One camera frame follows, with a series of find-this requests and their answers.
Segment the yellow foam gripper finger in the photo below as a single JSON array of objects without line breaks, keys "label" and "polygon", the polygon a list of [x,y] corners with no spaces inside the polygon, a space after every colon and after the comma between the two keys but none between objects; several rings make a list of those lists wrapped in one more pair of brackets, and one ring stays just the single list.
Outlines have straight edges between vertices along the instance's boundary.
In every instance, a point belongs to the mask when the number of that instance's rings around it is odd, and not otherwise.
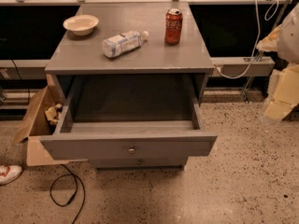
[{"label": "yellow foam gripper finger", "polygon": [[289,63],[282,71],[274,69],[263,103],[263,116],[283,120],[299,105],[299,64]]}]

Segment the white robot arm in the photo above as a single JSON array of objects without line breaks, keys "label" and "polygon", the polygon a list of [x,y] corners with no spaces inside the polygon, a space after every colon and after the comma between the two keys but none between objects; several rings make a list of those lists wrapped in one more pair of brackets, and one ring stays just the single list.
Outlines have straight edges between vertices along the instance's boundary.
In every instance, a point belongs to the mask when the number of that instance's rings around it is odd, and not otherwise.
[{"label": "white robot arm", "polygon": [[299,105],[299,5],[258,43],[257,50],[275,51],[288,63],[282,71],[272,71],[263,108],[265,118],[283,120]]}]

